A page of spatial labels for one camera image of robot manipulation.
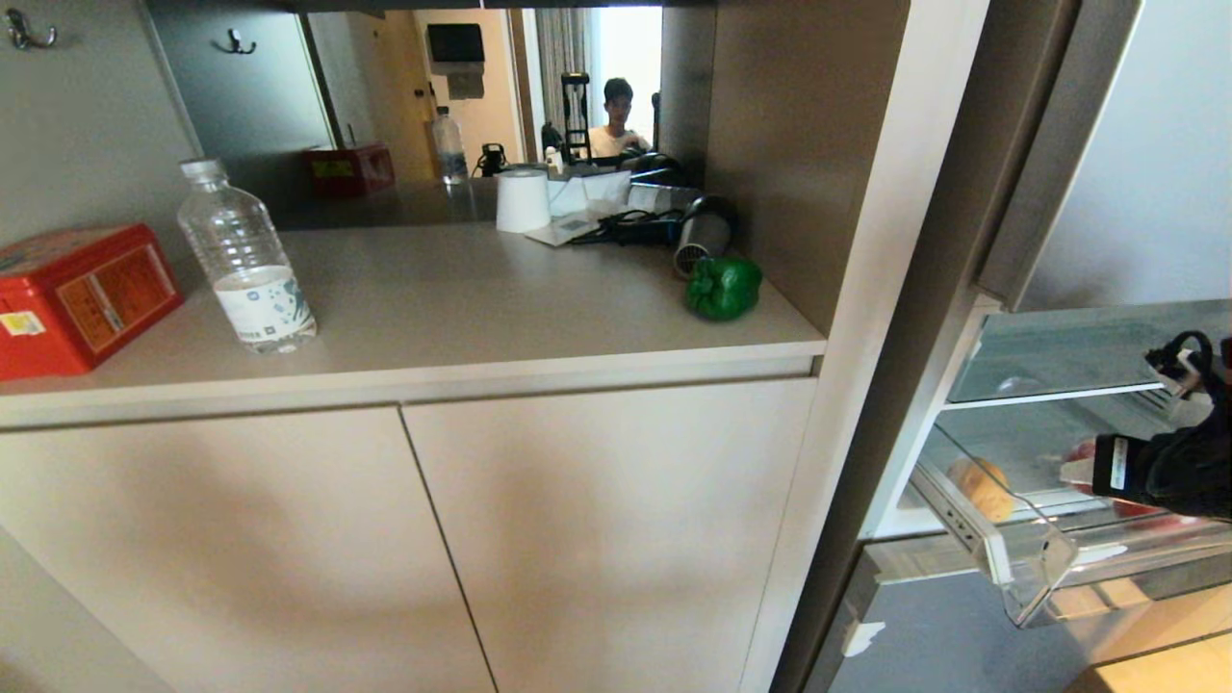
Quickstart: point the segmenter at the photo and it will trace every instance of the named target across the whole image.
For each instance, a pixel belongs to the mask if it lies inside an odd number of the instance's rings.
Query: refrigerator door
[[[1082,4],[982,290],[1011,311],[1228,297],[1230,15]]]

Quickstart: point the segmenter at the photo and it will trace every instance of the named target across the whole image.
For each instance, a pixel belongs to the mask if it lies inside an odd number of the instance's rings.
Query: red tin box
[[[0,250],[0,381],[94,370],[184,303],[145,224]]]
[[[379,142],[351,149],[304,149],[314,197],[361,197],[393,185],[393,159]]]

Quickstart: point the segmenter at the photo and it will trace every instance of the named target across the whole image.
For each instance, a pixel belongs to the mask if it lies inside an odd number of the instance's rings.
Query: plastic water bottle
[[[436,141],[436,157],[441,163],[441,180],[445,185],[458,185],[467,180],[466,148],[462,147],[462,131],[450,117],[448,106],[436,107],[436,120],[432,121],[432,139]]]
[[[179,222],[235,335],[251,351],[294,351],[317,334],[291,261],[254,195],[232,187],[218,159],[182,162],[192,192]]]

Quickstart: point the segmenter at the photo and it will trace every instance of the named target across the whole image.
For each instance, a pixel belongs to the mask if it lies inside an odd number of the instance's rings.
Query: bottle label
[[[257,268],[224,277],[214,293],[240,342],[272,342],[317,327],[291,268]]]

